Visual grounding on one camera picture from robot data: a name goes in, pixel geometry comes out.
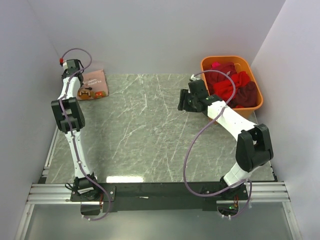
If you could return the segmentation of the pink t shirt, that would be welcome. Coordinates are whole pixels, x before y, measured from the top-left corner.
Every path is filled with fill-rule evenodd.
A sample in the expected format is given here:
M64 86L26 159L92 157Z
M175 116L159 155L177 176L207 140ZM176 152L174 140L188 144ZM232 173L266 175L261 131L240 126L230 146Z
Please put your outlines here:
M95 100L109 96L106 75L103 69L83 74L83 85L77 92L80 101Z

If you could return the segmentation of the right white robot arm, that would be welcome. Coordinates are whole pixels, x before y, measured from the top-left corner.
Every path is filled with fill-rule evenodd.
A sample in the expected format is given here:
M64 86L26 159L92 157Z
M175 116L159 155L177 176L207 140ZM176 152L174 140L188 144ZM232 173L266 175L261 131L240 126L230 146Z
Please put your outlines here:
M197 197L221 195L226 200L232 199L237 194L237 187L248 181L256 169L274 157L268 127L247 120L217 95L209 95L202 79L192 77L188 88L181 89L178 110L204 114L213 123L220 124L236 140L235 164L221 178L219 191L198 193L184 180L188 191Z

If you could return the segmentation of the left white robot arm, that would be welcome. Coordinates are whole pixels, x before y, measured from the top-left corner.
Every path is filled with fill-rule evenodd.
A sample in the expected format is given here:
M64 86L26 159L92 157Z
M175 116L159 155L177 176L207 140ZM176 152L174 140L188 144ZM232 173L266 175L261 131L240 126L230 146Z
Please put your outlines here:
M82 131L85 117L77 100L78 90L83 84L84 66L78 59L59 59L63 68L62 90L57 100L51 102L51 109L58 129L67 139L74 167L73 184L66 183L71 191L72 201L94 201L99 198L100 188L96 185L93 170L86 162Z

